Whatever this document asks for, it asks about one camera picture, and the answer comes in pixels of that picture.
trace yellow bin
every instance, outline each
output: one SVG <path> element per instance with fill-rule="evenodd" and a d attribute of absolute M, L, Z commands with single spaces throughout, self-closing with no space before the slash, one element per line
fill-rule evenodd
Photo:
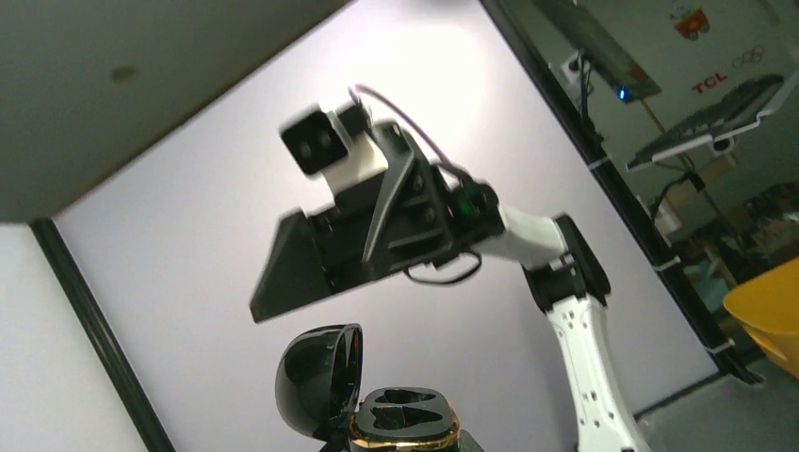
<path fill-rule="evenodd" d="M 799 258 L 739 285 L 724 305 L 769 360 L 799 379 Z"/>

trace tcl logo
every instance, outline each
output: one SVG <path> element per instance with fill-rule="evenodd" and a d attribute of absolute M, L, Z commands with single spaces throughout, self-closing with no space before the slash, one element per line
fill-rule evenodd
<path fill-rule="evenodd" d="M 726 75 L 724 75 L 722 73 L 715 73 L 714 75 L 711 75 L 710 77 L 708 77 L 705 80 L 697 83 L 696 85 L 693 85 L 692 89 L 694 91 L 698 92 L 699 94 L 702 94 L 706 90 L 714 89 L 714 88 L 716 88 L 716 85 L 718 85 L 720 83 L 724 83 L 724 81 L 727 80 L 727 78 L 729 78 L 729 77 L 727 77 Z"/>

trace zip tie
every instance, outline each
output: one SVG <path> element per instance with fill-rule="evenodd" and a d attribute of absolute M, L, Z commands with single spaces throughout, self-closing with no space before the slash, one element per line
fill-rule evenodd
<path fill-rule="evenodd" d="M 590 171 L 596 170 L 600 166 L 602 166 L 602 165 L 604 165 L 604 164 L 606 164 L 606 163 L 608 163 L 610 161 L 611 161 L 611 155 L 607 154 L 604 157 L 600 158 L 599 160 L 596 160 L 595 162 L 589 163 L 588 164 L 588 170 L 590 170 Z"/>
<path fill-rule="evenodd" d="M 679 259 L 679 256 L 675 256 L 675 258 L 672 259 L 671 261 L 669 261 L 669 262 L 667 262 L 665 264 L 661 264 L 659 266 L 653 266 L 652 269 L 655 270 L 656 272 L 660 273 L 660 272 L 662 272 L 665 269 L 671 268 L 672 266 L 675 266 L 675 265 L 679 264 L 680 262 L 682 262 L 682 261 Z"/>
<path fill-rule="evenodd" d="M 725 343 L 721 344 L 718 347 L 715 348 L 705 347 L 705 351 L 707 351 L 707 353 L 711 355 L 718 355 L 719 353 L 727 349 L 733 348 L 734 346 L 735 346 L 735 341 L 733 341 L 732 339 L 727 339 Z"/>

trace olympic rings logo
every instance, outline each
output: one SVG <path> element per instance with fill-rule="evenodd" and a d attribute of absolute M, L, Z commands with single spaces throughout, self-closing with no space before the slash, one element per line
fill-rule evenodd
<path fill-rule="evenodd" d="M 766 55 L 766 48 L 762 45 L 756 45 L 751 50 L 743 52 L 741 56 L 733 58 L 732 67 L 740 69 L 747 64 L 758 64 L 763 60 L 764 55 Z"/>

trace black pole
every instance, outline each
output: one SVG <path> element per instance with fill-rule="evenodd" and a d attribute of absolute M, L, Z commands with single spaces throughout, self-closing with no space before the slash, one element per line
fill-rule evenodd
<path fill-rule="evenodd" d="M 750 372 L 743 364 L 741 357 L 730 345 L 729 338 L 693 290 L 681 266 L 669 265 L 676 260 L 677 255 L 660 236 L 644 208 L 602 149 L 596 132 L 583 126 L 578 111 L 524 32 L 513 8 L 504 0 L 481 0 L 481 3 L 532 83 L 541 92 L 561 127 L 577 147 L 586 165 L 593 168 L 591 173 L 610 198 L 616 212 L 632 232 L 652 267 L 661 268 L 657 271 L 660 280 L 688 319 L 719 371 L 748 384 L 761 382 L 760 376 Z"/>
<path fill-rule="evenodd" d="M 147 395 L 141 389 L 136 374 L 122 352 L 114 332 L 108 326 L 100 306 L 83 279 L 56 224 L 51 219 L 37 220 L 30 224 L 50 267 L 72 304 L 80 324 L 106 368 L 111 382 L 133 420 L 141 440 L 150 452 L 174 452 L 174 447 L 161 426 Z"/>

